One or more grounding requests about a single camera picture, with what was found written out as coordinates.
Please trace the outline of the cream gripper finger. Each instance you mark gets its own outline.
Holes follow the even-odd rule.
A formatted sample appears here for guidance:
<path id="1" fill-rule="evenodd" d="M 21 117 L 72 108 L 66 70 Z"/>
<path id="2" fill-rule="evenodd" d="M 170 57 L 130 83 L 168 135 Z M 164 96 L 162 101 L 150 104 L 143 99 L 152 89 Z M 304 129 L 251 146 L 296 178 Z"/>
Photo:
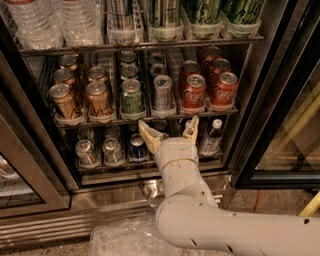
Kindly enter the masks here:
<path id="1" fill-rule="evenodd" d="M 154 154 L 163 141 L 163 134 L 154 128 L 151 128 L 144 121 L 138 121 L 139 133 L 146 143 L 149 151 Z"/>
<path id="2" fill-rule="evenodd" d="M 194 115 L 191 120 L 188 120 L 185 124 L 185 129 L 182 133 L 182 137 L 196 144 L 198 136 L 199 117 Z"/>

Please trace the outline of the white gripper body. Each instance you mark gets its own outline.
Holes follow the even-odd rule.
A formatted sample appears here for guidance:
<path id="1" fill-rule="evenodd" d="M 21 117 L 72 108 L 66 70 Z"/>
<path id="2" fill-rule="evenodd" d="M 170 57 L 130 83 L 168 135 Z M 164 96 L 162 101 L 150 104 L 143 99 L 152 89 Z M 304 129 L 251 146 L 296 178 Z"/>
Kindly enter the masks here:
<path id="1" fill-rule="evenodd" d="M 155 152 L 158 165 L 166 165 L 176 160 L 190 160 L 199 163 L 196 146 L 183 137 L 171 137 L 164 140 Z"/>

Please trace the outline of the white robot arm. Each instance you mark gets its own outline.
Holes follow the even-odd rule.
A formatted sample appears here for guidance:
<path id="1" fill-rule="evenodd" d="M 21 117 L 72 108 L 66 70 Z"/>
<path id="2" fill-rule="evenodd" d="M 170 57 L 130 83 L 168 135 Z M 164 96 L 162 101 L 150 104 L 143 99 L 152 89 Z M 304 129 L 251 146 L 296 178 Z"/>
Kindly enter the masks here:
<path id="1" fill-rule="evenodd" d="M 165 193 L 156 226 L 170 244 L 234 256 L 320 256 L 320 219 L 223 210 L 199 171 L 199 118 L 181 137 L 165 139 L 144 121 L 139 133 L 154 155 Z"/>

